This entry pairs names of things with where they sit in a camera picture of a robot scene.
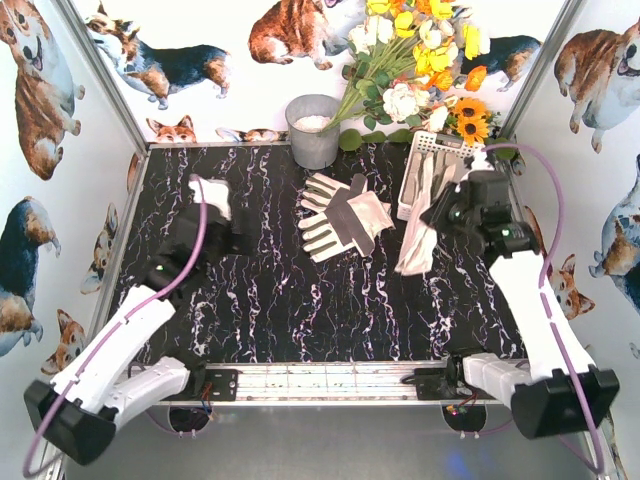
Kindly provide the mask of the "white glove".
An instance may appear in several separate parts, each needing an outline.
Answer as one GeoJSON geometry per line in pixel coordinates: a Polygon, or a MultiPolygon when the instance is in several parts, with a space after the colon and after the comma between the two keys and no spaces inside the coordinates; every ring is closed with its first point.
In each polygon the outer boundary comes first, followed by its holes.
{"type": "Polygon", "coordinates": [[[431,206],[429,192],[423,192],[413,203],[395,272],[402,276],[421,275],[431,271],[436,230],[420,220],[431,206]]]}

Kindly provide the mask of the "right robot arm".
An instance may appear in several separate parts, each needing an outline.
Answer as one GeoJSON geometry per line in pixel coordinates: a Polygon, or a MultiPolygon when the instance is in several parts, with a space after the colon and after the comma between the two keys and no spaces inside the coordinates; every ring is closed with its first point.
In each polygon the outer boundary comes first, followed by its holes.
{"type": "Polygon", "coordinates": [[[505,175],[476,170],[460,183],[447,183],[420,219],[479,246],[527,354],[529,368],[523,370],[488,351],[462,351],[454,356],[458,378],[508,407],[527,439],[596,433],[619,380],[613,370],[596,366],[569,326],[533,229],[513,218],[505,175]]]}

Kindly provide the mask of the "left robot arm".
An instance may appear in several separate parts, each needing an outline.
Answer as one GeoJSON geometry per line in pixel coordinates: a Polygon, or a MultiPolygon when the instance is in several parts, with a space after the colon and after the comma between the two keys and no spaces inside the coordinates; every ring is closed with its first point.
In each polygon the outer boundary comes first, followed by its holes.
{"type": "Polygon", "coordinates": [[[206,383],[204,364],[177,351],[126,380],[120,375],[162,326],[186,316],[209,268],[228,256],[253,253],[254,236],[246,208],[229,215],[206,203],[183,208],[104,328],[53,378],[27,387],[24,401],[36,432],[88,465],[118,430],[157,402],[199,393],[206,383]]]}

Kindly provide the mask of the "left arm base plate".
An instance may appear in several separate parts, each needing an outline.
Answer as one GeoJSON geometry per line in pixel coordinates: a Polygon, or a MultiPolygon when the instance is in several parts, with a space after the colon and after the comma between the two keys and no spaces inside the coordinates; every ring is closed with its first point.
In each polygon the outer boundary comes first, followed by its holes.
{"type": "Polygon", "coordinates": [[[233,402],[239,386],[239,371],[228,368],[199,368],[191,374],[193,397],[205,402],[233,402]]]}

